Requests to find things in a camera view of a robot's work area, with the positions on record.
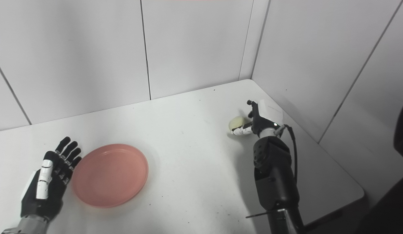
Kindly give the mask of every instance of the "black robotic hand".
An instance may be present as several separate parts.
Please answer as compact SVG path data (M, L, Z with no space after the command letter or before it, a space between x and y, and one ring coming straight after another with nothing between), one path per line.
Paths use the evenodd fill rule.
M21 217L37 215L50 222L61 211L67 184L81 160L78 143L70 141L65 137L55 151L45 153L42 167L35 173L22 199Z

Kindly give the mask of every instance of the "metal wrist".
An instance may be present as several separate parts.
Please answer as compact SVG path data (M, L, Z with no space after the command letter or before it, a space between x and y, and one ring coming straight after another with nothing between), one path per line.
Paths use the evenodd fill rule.
M47 231L48 219L38 215L25 215L15 228L8 228L2 234L45 234Z

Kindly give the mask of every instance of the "black cable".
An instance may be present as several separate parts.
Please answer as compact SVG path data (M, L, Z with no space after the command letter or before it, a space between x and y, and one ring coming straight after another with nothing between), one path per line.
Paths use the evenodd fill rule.
M284 124L284 126L288 129L289 135L291 136L292 139L292 145L294 146L294 179L295 182L297 182L297 174L298 174L297 143L295 142L295 135L294 131L292 130L292 127L288 126L287 124Z

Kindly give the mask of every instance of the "white wall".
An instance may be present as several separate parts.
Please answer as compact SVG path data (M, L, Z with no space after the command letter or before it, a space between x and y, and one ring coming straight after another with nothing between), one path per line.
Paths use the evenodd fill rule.
M32 123L232 82L267 2L0 0L0 66Z
M0 74L0 131L25 125L28 121Z
M372 204L403 177L403 158L393 149L402 106L403 4L320 143Z
M149 100L140 3L0 0L0 66L32 123Z
M400 0L271 0L252 79L316 141Z
M144 0L151 97L239 78L252 0Z

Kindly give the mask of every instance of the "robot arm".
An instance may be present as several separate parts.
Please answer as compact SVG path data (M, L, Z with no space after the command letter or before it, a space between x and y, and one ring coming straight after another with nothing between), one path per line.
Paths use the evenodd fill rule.
M304 234L304 224L298 210L297 152L292 128L283 124L283 111L278 105L268 104L264 100L258 103L249 100L248 105L252 106L249 113L252 122L235 127L231 132L235 135L251 132L259 137L253 147L253 163L259 202L266 210L263 215L268 215L273 234ZM289 148L280 139L284 129L288 129L294 142L295 173L291 170Z
M80 162L77 142L65 137L55 151L45 153L22 199L20 222L2 234L45 234L48 224L60 213L63 195L74 168Z

